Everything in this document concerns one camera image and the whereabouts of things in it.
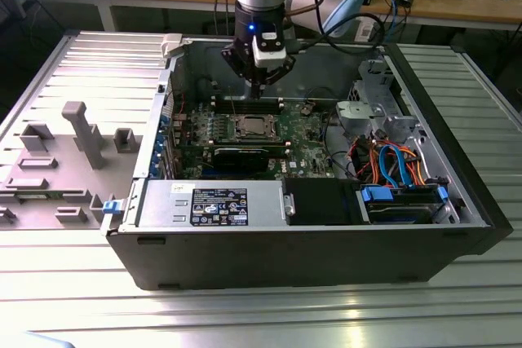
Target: blue latch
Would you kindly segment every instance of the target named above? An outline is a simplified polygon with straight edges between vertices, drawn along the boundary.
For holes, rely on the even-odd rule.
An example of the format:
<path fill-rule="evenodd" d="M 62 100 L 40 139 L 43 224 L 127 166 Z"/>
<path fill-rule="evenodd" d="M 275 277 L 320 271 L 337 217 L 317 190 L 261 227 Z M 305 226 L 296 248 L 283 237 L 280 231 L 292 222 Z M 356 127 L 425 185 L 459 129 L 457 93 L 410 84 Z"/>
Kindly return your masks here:
<path fill-rule="evenodd" d="M 448 191 L 446 191 L 445 187 L 438 187 L 437 191 L 439 192 L 439 196 L 442 199 L 442 201 L 448 200 Z"/>
<path fill-rule="evenodd" d="M 364 202 L 393 201 L 393 193 L 389 187 L 365 187 L 361 194 Z"/>
<path fill-rule="evenodd" d="M 104 206 L 102 207 L 102 211 L 104 214 L 123 214 L 123 211 L 125 211 L 126 202 L 127 199 L 105 201 Z"/>
<path fill-rule="evenodd" d="M 170 118 L 164 114 L 160 115 L 160 126 L 168 126 L 170 124 Z"/>

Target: green circuit board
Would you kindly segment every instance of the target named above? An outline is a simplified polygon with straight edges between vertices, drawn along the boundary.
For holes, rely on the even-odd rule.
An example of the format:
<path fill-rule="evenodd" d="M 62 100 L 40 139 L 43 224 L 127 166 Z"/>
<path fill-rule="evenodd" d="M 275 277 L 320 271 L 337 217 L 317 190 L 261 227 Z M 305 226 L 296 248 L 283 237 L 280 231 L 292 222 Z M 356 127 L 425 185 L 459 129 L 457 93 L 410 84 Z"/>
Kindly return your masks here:
<path fill-rule="evenodd" d="M 183 132 L 178 133 L 189 139 L 180 138 L 176 146 L 181 152 L 183 178 L 228 179 L 226 175 L 217 175 L 212 166 L 212 156 L 218 148 L 260 148 L 273 155 L 265 171 L 242 179 L 334 177 L 321 141 L 325 114 L 313 112 L 305 117 L 302 108 L 303 102 L 293 102 L 273 116 L 235 116 L 216 114 L 210 105 L 200 105 L 188 114 Z"/>

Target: gray plastic post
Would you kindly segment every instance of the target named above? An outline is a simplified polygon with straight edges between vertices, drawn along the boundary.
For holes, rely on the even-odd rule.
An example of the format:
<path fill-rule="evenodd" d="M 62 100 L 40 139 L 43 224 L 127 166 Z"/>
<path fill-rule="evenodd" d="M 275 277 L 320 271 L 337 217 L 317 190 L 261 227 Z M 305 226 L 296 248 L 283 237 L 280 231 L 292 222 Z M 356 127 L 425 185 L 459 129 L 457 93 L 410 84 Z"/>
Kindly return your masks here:
<path fill-rule="evenodd" d="M 104 158 L 101 156 L 98 141 L 93 137 L 91 127 L 87 124 L 83 102 L 68 101 L 62 109 L 62 116 L 73 125 L 78 142 L 82 145 L 87 160 L 93 169 L 101 169 Z"/>
<path fill-rule="evenodd" d="M 45 124 L 28 124 L 20 135 L 20 140 L 31 154 L 47 152 L 43 140 L 48 139 L 54 139 L 54 136 Z"/>

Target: metal bracket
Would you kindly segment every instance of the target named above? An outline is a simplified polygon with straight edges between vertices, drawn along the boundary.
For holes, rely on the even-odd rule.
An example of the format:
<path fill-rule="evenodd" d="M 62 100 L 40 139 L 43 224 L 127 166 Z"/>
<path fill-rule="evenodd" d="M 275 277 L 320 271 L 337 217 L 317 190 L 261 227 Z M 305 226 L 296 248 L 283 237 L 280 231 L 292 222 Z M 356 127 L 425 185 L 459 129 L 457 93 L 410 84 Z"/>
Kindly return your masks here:
<path fill-rule="evenodd" d="M 189 44 L 192 44 L 192 40 L 184 39 L 183 34 L 166 34 L 161 42 L 161 54 L 165 59 L 175 57 L 183 52 L 185 45 Z"/>
<path fill-rule="evenodd" d="M 286 216 L 294 216 L 295 215 L 295 203 L 294 203 L 294 195 L 284 195 L 283 196 L 283 205 L 285 207 L 285 215 Z"/>
<path fill-rule="evenodd" d="M 132 183 L 129 198 L 123 216 L 123 226 L 135 226 L 138 221 L 138 212 L 144 200 L 145 179 L 138 178 Z"/>

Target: motherboard chip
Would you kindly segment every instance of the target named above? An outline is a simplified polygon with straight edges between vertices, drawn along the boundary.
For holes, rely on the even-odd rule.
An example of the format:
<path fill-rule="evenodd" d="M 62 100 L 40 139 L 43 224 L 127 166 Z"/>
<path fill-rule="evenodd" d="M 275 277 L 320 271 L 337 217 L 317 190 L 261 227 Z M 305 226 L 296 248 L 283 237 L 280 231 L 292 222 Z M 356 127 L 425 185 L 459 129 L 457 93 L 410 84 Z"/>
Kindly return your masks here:
<path fill-rule="evenodd" d="M 238 139 L 277 139 L 274 116 L 236 116 Z"/>

